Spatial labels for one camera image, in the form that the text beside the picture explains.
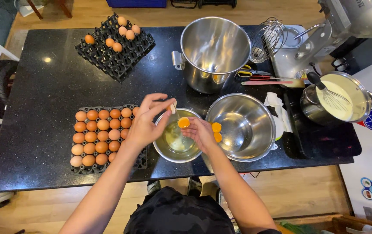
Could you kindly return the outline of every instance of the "plastic egg crate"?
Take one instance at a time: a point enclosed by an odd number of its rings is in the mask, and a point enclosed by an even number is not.
[[[129,72],[140,59],[145,56],[155,45],[150,33],[144,32],[142,28],[139,35],[135,35],[134,40],[127,40],[118,33],[118,15],[114,13],[108,17],[107,21],[101,22],[99,28],[95,28],[94,33],[90,33],[95,39],[95,44],[91,45],[81,39],[81,43],[75,46],[78,54],[98,69],[110,75],[118,82],[125,79]],[[132,24],[127,20],[127,29],[131,29]],[[105,40],[112,38],[115,42],[122,45],[121,52],[115,52],[111,47],[106,46]]]
[[[120,106],[120,107],[82,107],[82,108],[79,108],[78,111],[84,111],[84,112],[88,112],[92,109],[96,110],[96,111],[101,111],[103,109],[106,109],[108,111],[111,111],[113,109],[119,109],[120,111],[124,108],[130,108],[131,110],[134,109],[134,107],[137,107],[137,105],[134,105],[134,104],[126,104],[126,105],[123,105],[123,106]],[[134,115],[131,115],[130,116],[130,119],[133,120],[134,119]],[[89,119],[85,119],[85,123],[88,123],[90,120]],[[118,130],[121,132],[124,128],[123,127],[119,127]],[[99,133],[101,130],[99,129],[96,129],[95,132],[96,133]],[[121,137],[117,140],[118,142],[122,142],[124,141],[124,139],[122,139]],[[98,139],[96,139],[93,143],[94,144],[97,144],[99,142]],[[111,142],[111,139],[107,139],[106,142],[109,144]],[[88,142],[84,141],[82,143],[82,145],[86,145]],[[110,151],[109,149],[105,152],[105,154],[107,156],[109,156],[111,153],[113,153],[113,151]],[[96,157],[99,153],[98,152],[94,152],[93,155]],[[93,173],[103,173],[106,168],[110,165],[110,162],[108,161],[107,163],[105,163],[105,165],[98,165],[97,163],[95,163],[93,166],[90,166],[90,167],[86,167],[84,165],[80,166],[80,167],[72,167],[71,166],[71,170],[75,173],[75,174],[93,174]],[[140,154],[138,155],[137,157],[137,160],[136,162],[134,163],[134,166],[133,166],[133,169],[144,169],[144,168],[147,168],[147,146],[142,149],[142,151],[140,152]]]

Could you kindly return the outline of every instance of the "egg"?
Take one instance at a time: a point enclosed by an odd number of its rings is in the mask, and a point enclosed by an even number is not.
[[[88,143],[83,147],[83,151],[86,154],[93,154],[95,152],[95,144],[94,143]]]
[[[110,116],[110,112],[103,109],[100,111],[100,113],[98,113],[98,117],[101,119],[101,120],[105,120],[105,119],[108,119],[108,117]]]
[[[98,140],[100,140],[100,141],[108,140],[108,132],[107,131],[100,131],[98,133]]]
[[[140,27],[138,27],[138,25],[136,25],[136,24],[134,24],[131,27],[131,30],[133,30],[133,32],[136,33],[136,34],[140,34],[141,33]]]
[[[134,109],[133,109],[133,115],[134,116],[137,116],[137,112],[138,112],[139,109],[140,109],[139,107],[134,107]]]
[[[131,111],[130,108],[124,108],[124,109],[122,109],[122,111],[121,111],[121,115],[122,115],[124,118],[128,118],[128,117],[130,117],[131,114],[132,114],[132,111]]]
[[[108,47],[111,47],[114,43],[115,43],[115,41],[114,41],[112,38],[107,38],[107,39],[105,40],[105,44],[106,44]]]
[[[85,113],[85,111],[78,111],[75,114],[75,118],[78,121],[82,121],[82,122],[85,121],[86,120],[86,113]]]
[[[120,149],[120,143],[118,141],[111,141],[108,148],[113,152],[118,151]]]
[[[110,156],[108,157],[108,161],[109,162],[114,161],[115,157],[116,157],[116,153],[115,152],[114,153],[110,153]]]
[[[98,165],[104,165],[105,163],[108,162],[108,155],[106,154],[98,154],[96,159],[95,159],[95,162],[98,164]]]
[[[87,167],[92,166],[95,163],[95,156],[92,154],[85,155],[82,159],[82,163]]]
[[[83,132],[86,130],[86,124],[84,122],[77,122],[74,127],[77,132]]]
[[[86,113],[86,117],[88,117],[89,120],[96,120],[98,118],[98,112],[94,109],[91,109]]]
[[[132,30],[127,30],[125,32],[125,37],[127,38],[127,40],[132,41],[135,38],[135,34]]]
[[[114,43],[112,45],[112,49],[115,51],[115,52],[121,52],[122,51],[122,45],[119,44],[118,42]]]
[[[127,136],[128,136],[128,129],[126,128],[126,129],[123,129],[122,131],[121,131],[121,138],[122,139],[127,139]]]
[[[121,111],[119,109],[113,109],[110,112],[111,118],[118,119],[121,116]]]
[[[81,132],[75,133],[75,135],[72,137],[72,140],[76,144],[82,144],[82,142],[85,140],[85,135]]]
[[[89,131],[95,131],[97,128],[97,122],[95,121],[89,121],[88,123],[86,123],[86,129],[88,129]]]
[[[81,144],[77,144],[77,145],[72,146],[72,149],[71,149],[72,154],[81,155],[83,153],[83,148],[84,148],[84,146],[81,145]]]
[[[97,126],[100,130],[108,130],[110,128],[110,122],[108,122],[108,120],[100,120]]]
[[[92,35],[87,34],[85,36],[85,42],[88,43],[88,44],[93,45],[93,44],[95,44],[95,39]]]
[[[118,17],[118,19],[116,21],[121,26],[126,26],[127,25],[127,20],[122,16]]]
[[[110,130],[108,136],[110,137],[111,140],[116,141],[120,138],[120,131],[118,131],[118,129]]]
[[[108,150],[108,143],[105,141],[100,141],[95,145],[95,150],[98,153],[105,153]]]
[[[117,129],[121,126],[121,122],[117,119],[113,119],[110,121],[110,128]]]
[[[94,142],[97,139],[97,133],[96,132],[87,132],[85,134],[85,141],[87,142]]]
[[[124,27],[124,26],[121,26],[119,29],[118,29],[118,33],[121,35],[121,36],[125,36],[125,33],[127,32],[127,29]]]
[[[123,128],[130,128],[131,127],[131,119],[130,118],[124,118],[121,120],[121,127]]]
[[[75,155],[70,159],[70,164],[72,167],[80,167],[82,166],[82,157],[79,155]]]

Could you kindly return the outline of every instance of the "mixing bowl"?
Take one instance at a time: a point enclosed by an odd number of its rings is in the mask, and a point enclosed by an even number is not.
[[[272,115],[264,104],[249,95],[232,93],[218,98],[210,106],[206,121],[222,125],[219,146],[231,160],[256,161],[274,146]]]
[[[185,108],[176,108],[176,111],[179,113],[179,117],[198,117],[201,118],[195,112],[185,109]],[[156,121],[156,125],[162,119],[163,115]],[[172,123],[173,121],[177,121],[177,115],[172,114],[168,119],[168,124]],[[182,163],[182,162],[190,162],[193,159],[199,157],[202,151],[199,149],[198,145],[195,144],[190,150],[182,153],[173,152],[172,149],[168,146],[166,141],[163,139],[163,136],[160,136],[155,142],[153,142],[156,151],[161,155],[163,158],[167,159],[170,162]]]

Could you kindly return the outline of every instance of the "scissors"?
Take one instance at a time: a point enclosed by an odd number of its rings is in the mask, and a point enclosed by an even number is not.
[[[252,77],[256,75],[271,75],[268,72],[254,71],[250,66],[244,65],[238,72],[239,77]]]

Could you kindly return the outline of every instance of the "person's right hand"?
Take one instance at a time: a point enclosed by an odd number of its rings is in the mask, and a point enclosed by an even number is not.
[[[199,149],[208,154],[208,150],[218,145],[213,136],[212,126],[197,117],[188,117],[188,119],[190,125],[186,129],[181,130],[183,135],[192,138],[198,144]]]

